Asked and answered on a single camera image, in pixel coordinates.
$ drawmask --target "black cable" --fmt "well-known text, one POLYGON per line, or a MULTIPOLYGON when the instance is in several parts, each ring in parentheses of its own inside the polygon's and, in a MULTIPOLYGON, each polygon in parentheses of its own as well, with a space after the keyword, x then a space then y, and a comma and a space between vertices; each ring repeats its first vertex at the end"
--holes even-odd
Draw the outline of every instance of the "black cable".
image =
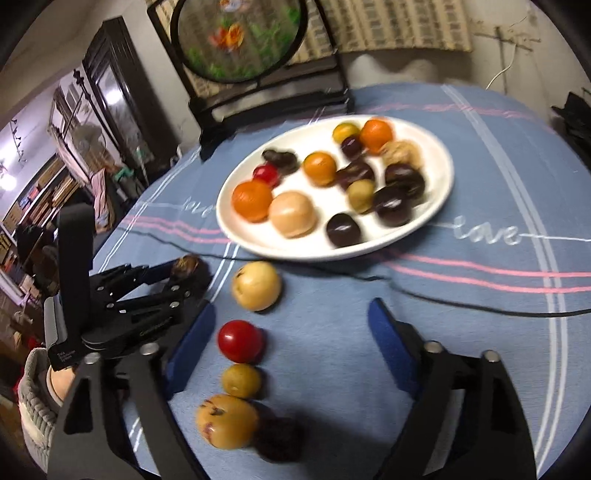
MULTIPOLYGON (((157 242, 163 244, 163 245, 171 245, 172 247, 176 247, 179 250, 188 253, 188 254, 193 254, 193 255, 199 255, 200 257, 206 257, 206 258, 215 258, 217 260, 235 260, 238 262, 252 262, 255 259, 253 258, 241 258, 241 257, 227 257, 225 255, 216 255, 216 254, 204 254, 204 253, 199 253, 199 252, 194 252, 192 250, 189 250, 187 248, 181 247, 180 245, 174 243, 174 242, 170 242, 170 241, 166 241, 166 240, 162 240, 161 238, 157 237, 156 235, 154 235, 153 233, 147 233, 147 232, 131 232, 129 231, 128 233, 133 233, 134 235, 143 235, 143 236, 149 236, 150 238, 153 238, 154 240, 156 240, 157 242)), ((396 284, 396 282, 394 282, 394 280, 392 280, 390 277, 385 277, 383 275, 372 275, 370 277, 364 277, 362 275, 357 275, 354 273, 350 273, 350 272, 343 272, 343 271, 338 271, 338 270, 333 270, 331 268, 327 268, 324 265, 319 265, 319 264, 303 264, 300 262, 290 262, 290 261, 281 261, 281 260, 269 260, 269 259, 265 259, 266 261, 273 263, 275 265, 294 265, 294 266, 302 266, 302 267, 307 267, 307 268, 311 268, 313 270, 317 270, 317 271, 321 271, 323 273, 328 273, 331 275, 339 275, 342 277, 349 277, 352 278, 354 280, 359 280, 359 281, 364 281, 364 282, 374 282, 374 281, 384 281, 388 284, 388 287, 391 290, 394 290, 398 293, 401 293, 403 295, 406 295, 407 297, 412 297, 414 299, 417 300, 422 300, 422 301, 426 301, 429 303, 434 303, 434 304, 438 304, 438 305, 445 305, 448 307, 455 307, 455 308, 459 308, 459 309, 464 309, 464 310, 475 310, 477 312, 487 312, 487 313, 495 313, 498 315, 504 315, 506 317, 525 317, 525 318, 549 318, 549 317, 553 317, 553 318, 561 318, 561 317, 577 317, 580 315, 587 315, 588 313, 591 313, 591 308, 588 309, 583 309, 583 310, 573 310, 570 312, 554 312, 554 313, 549 313, 549 312, 543 312, 543 313, 537 313, 537 312, 516 312, 513 310, 503 310, 503 309, 496 309, 494 307, 487 307, 484 305, 475 305, 473 303, 464 303, 461 301, 453 301, 453 300, 444 300, 444 299, 438 299, 435 297, 430 297, 428 295, 422 295, 420 293, 415 293, 413 291, 407 290, 406 288, 402 288, 399 285, 396 284)))

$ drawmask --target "blue tablecloth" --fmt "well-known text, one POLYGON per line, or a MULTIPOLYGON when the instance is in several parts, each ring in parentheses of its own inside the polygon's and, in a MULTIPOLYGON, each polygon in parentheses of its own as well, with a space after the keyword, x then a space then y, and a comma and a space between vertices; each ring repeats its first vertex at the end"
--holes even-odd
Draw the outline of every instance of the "blue tablecloth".
MULTIPOLYGON (((272 465, 252 451, 207 445, 194 412, 221 393, 229 361, 208 344, 187 389, 171 408, 213 480, 371 478, 411 408, 398 391, 367 327, 366 310, 382 297, 404 322, 454 353, 498 351, 529 422, 541 475, 568 444, 591 404, 589 316, 559 312, 591 304, 591 176, 569 147, 520 103, 478 88, 384 85, 355 92, 358 113, 394 116, 432 131, 447 146, 456 182, 428 226, 384 249, 379 258, 343 262, 357 273, 390 275, 417 293, 503 309, 556 312, 555 318, 504 317, 425 303, 306 265, 280 267, 285 294, 267 314, 241 309, 230 293, 239 260, 209 260, 208 291, 217 327, 242 318, 266 329, 262 367, 271 378, 265 401, 278 414, 304 419, 306 457, 272 465)), ((223 181, 252 150, 302 122, 237 135, 202 164, 187 155, 142 196, 95 258, 95 270, 158 264, 185 250, 230 258, 250 255, 216 223, 223 181)), ((130 438, 143 467, 154 470, 133 406, 130 438)))

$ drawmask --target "white plate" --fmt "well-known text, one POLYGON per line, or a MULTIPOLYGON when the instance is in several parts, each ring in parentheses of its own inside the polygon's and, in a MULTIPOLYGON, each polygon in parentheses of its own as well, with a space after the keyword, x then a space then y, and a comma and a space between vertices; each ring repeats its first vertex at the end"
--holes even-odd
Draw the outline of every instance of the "white plate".
MULTIPOLYGON (((451 155, 441 141, 431 132, 410 122, 388 118, 394 127, 397 140, 412 140, 421 149, 424 160, 426 201, 415 207, 413 220, 397 228, 380 224, 375 213, 367 215, 352 214, 346 195, 338 185, 318 188, 310 184, 302 168, 283 178, 281 184, 273 190, 274 196, 288 190, 299 190, 310 196, 319 216, 315 230, 301 238, 287 239, 275 230, 271 222, 249 223, 243 220, 232 208, 231 197, 234 188, 243 181, 252 178, 252 171, 264 161, 263 150, 294 151, 302 162, 314 151, 327 151, 334 155, 339 168, 348 165, 339 146, 332 140, 332 131, 341 122, 354 122, 362 127, 373 118, 370 115, 338 116, 319 122, 294 128, 247 156, 230 174, 217 197, 217 222, 226 236, 246 250, 267 258, 292 261, 326 261, 358 257, 407 236, 422 227, 435 215, 447 200, 453 185, 453 163, 451 155), (351 247, 336 248, 328 240, 324 227, 335 214, 348 212, 361 227, 365 242, 351 247)), ((367 162, 376 172, 377 188, 384 186, 384 167, 379 157, 368 156, 367 162)))

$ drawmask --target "dark plum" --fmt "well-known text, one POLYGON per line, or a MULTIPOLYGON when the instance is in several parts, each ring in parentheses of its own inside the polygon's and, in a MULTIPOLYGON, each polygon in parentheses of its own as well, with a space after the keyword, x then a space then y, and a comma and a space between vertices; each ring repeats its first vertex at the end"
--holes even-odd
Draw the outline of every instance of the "dark plum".
POLYGON ((395 185, 387 185, 375 193, 374 211, 389 227, 404 225, 413 216, 413 207, 406 194, 395 185))
POLYGON ((350 161, 359 160, 363 156, 363 151, 365 147, 359 140, 357 135, 351 135, 343 140, 340 145, 341 152, 347 157, 350 161))
POLYGON ((350 247, 361 242, 361 228, 346 213, 337 213, 326 223, 326 235, 337 248, 350 247))
POLYGON ((375 181, 375 173, 372 167, 370 167, 369 164, 363 160, 351 162, 345 168, 341 168, 336 173, 336 182, 344 192, 347 191, 352 183, 358 180, 375 181))
POLYGON ((425 193, 425 178, 406 163, 388 165, 384 173, 386 185, 394 185, 411 200, 418 200, 425 193))
POLYGON ((296 420, 267 419, 261 422, 252 445, 267 462, 297 462, 301 458, 305 439, 304 428, 296 420))

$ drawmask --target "mandarin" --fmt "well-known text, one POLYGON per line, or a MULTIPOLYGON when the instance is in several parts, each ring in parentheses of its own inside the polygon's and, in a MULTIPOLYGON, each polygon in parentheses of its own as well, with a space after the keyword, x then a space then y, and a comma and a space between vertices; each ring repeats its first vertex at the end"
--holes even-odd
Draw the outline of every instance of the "mandarin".
POLYGON ((336 160, 327 152, 311 153, 304 159, 302 168, 310 181, 318 187, 330 185, 335 180, 336 160))
POLYGON ((394 132, 386 120, 372 118, 365 122, 359 139, 371 154, 378 155, 387 142, 394 140, 394 132))
POLYGON ((267 218, 272 201, 271 188, 260 180, 245 181, 232 192, 232 207, 251 223, 262 222, 267 218))

